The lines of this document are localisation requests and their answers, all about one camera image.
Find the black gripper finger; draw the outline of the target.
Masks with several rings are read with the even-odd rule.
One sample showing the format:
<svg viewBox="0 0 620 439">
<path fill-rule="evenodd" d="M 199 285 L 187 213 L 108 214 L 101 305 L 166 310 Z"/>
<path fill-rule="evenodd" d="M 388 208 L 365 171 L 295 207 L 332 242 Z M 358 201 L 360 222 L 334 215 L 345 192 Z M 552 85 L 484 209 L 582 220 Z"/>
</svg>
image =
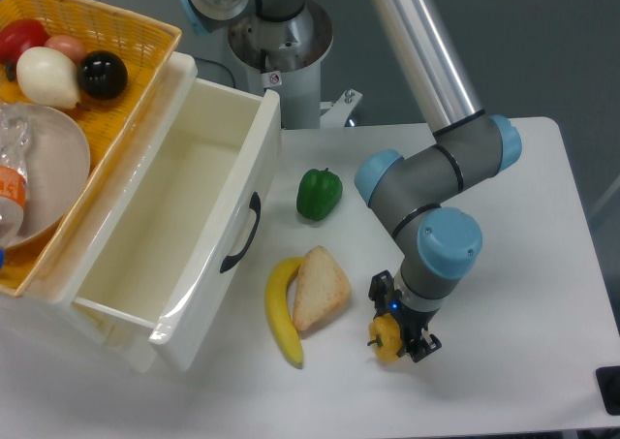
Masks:
<svg viewBox="0 0 620 439">
<path fill-rule="evenodd" d="M 394 278 L 388 270 L 372 277 L 368 297 L 376 313 L 392 313 L 398 309 L 398 296 L 393 283 Z"/>
<path fill-rule="evenodd" d="M 418 363 L 442 348 L 442 342 L 433 333 L 423 330 L 420 336 L 405 343 L 404 353 Z"/>
</svg>

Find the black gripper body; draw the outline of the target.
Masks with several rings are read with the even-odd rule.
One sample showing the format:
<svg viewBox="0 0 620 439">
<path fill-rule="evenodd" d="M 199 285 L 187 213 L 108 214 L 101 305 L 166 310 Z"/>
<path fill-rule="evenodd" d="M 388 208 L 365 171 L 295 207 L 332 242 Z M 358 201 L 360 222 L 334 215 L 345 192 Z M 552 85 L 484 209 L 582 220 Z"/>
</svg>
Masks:
<svg viewBox="0 0 620 439">
<path fill-rule="evenodd" d="M 420 336 L 423 330 L 428 330 L 428 325 L 434 316 L 434 311 L 419 311 L 407 305 L 404 294 L 400 290 L 395 290 L 398 296 L 398 309 L 390 313 L 397 321 L 401 339 L 404 343 Z"/>
</svg>

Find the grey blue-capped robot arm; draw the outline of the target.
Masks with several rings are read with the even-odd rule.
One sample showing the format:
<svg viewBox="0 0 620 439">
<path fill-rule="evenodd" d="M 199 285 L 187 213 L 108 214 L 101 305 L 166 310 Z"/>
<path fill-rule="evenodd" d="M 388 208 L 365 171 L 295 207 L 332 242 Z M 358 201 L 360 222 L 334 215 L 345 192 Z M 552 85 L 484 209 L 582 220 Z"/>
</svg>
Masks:
<svg viewBox="0 0 620 439">
<path fill-rule="evenodd" d="M 431 0 L 372 0 L 434 143 L 411 157 L 381 151 L 355 185 L 404 259 L 370 284 L 398 356 L 420 361 L 441 344 L 428 326 L 481 250 L 481 229 L 446 201 L 514 164 L 522 149 L 507 118 L 486 114 L 453 53 Z M 321 62 L 333 40 L 328 15 L 310 0 L 180 0 L 197 33 L 228 31 L 250 87 L 274 90 L 288 129 L 326 124 Z"/>
</svg>

